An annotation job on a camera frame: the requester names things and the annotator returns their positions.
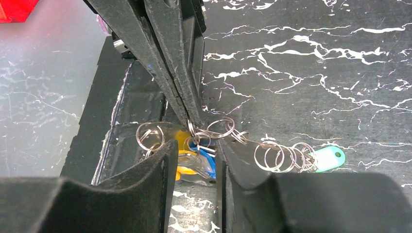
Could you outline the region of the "yellow key tag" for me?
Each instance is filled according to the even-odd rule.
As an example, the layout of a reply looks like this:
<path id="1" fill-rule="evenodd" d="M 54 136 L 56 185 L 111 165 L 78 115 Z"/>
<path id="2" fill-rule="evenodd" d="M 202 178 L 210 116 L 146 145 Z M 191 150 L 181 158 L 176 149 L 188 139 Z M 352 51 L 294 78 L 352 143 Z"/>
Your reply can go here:
<path id="1" fill-rule="evenodd" d="M 186 144 L 190 138 L 189 132 L 178 130 L 174 136 L 178 142 L 178 166 L 175 181 L 181 180 L 182 175 L 198 175 L 199 155 L 191 151 Z"/>

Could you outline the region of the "green key tag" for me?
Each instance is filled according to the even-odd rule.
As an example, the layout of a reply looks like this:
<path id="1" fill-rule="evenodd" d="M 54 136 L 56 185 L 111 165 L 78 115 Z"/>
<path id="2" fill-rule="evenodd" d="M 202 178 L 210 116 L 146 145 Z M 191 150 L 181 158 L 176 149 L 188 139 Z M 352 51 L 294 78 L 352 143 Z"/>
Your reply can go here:
<path id="1" fill-rule="evenodd" d="M 329 171 L 342 166 L 345 163 L 345 153 L 336 146 L 328 146 L 314 152 L 317 159 L 316 173 Z"/>

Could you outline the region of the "blue key tag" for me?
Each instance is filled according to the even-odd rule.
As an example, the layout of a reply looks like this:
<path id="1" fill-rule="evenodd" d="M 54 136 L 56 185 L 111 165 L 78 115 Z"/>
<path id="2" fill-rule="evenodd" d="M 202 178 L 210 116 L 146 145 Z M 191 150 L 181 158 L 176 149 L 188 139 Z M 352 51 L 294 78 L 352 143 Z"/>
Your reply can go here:
<path id="1" fill-rule="evenodd" d="M 216 179 L 215 150 L 203 145 L 195 145 L 193 142 L 188 143 L 188 148 L 194 152 L 190 160 L 196 165 L 201 165 L 201 170 L 209 178 Z"/>

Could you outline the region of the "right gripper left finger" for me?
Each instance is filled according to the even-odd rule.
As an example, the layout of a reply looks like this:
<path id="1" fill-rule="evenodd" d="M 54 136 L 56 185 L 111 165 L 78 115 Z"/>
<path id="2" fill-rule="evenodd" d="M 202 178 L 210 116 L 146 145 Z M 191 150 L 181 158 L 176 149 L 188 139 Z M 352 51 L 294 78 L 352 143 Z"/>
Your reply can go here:
<path id="1" fill-rule="evenodd" d="M 172 139 L 149 158 L 101 182 L 2 178 L 3 233 L 165 233 L 178 158 Z"/>

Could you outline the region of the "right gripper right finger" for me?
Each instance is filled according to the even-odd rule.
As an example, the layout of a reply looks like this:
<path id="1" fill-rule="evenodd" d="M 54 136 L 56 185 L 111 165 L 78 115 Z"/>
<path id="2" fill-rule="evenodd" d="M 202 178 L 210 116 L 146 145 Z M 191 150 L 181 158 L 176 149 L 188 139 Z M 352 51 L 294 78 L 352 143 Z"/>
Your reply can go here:
<path id="1" fill-rule="evenodd" d="M 224 233 L 409 233 L 412 207 L 379 173 L 268 173 L 224 161 L 217 179 Z"/>

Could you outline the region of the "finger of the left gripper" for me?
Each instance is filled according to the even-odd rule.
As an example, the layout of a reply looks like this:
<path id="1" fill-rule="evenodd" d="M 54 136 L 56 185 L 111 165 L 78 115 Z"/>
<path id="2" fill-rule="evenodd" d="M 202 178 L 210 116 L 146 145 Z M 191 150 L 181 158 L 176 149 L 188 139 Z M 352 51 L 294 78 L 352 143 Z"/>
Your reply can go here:
<path id="1" fill-rule="evenodd" d="M 187 124 L 188 113 L 178 94 L 142 0 L 86 0 L 109 28 L 150 73 L 164 93 L 178 120 Z"/>
<path id="2" fill-rule="evenodd" d="M 206 22 L 202 0 L 146 0 L 145 10 L 177 94 L 174 111 L 183 124 L 204 125 L 200 78 Z"/>

